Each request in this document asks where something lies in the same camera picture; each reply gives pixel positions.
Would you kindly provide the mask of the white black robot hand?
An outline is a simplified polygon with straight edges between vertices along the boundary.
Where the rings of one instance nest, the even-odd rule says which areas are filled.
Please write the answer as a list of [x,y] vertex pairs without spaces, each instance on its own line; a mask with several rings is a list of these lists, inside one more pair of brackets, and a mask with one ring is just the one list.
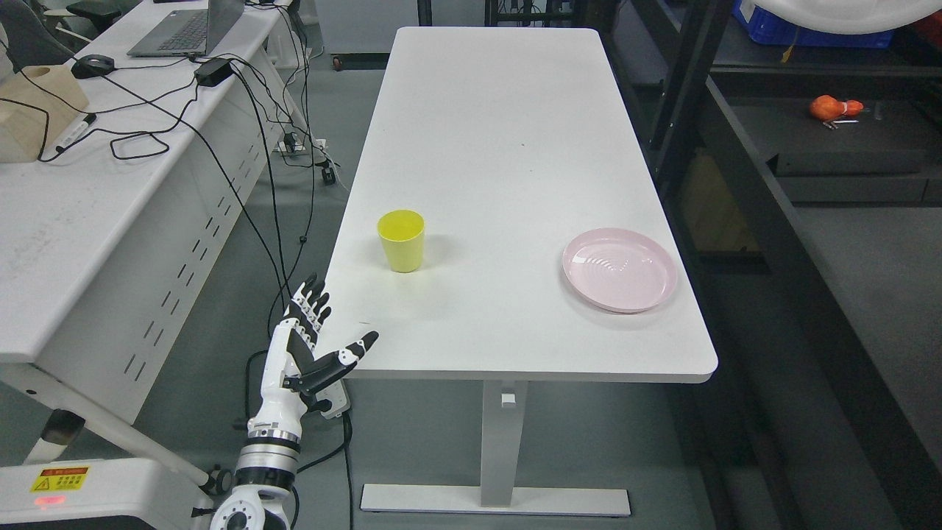
[[321,328],[332,308],[325,283],[312,274],[292,294],[270,338],[261,379],[262,404],[247,422],[247,436],[280,437],[297,444],[302,417],[315,409],[316,393],[341,380],[379,339],[363,338],[317,358]]

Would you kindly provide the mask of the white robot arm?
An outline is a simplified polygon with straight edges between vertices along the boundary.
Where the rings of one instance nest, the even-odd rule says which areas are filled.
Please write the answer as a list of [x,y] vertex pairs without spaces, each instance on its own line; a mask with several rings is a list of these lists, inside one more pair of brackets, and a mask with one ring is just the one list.
[[230,495],[209,529],[289,529],[285,502],[294,486],[300,436],[272,427],[249,430]]

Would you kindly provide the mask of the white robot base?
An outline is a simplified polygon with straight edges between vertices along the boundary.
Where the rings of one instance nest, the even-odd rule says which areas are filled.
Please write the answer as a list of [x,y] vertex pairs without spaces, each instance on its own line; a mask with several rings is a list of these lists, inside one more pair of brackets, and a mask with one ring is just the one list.
[[4,529],[206,529],[214,503],[151,459],[3,467]]

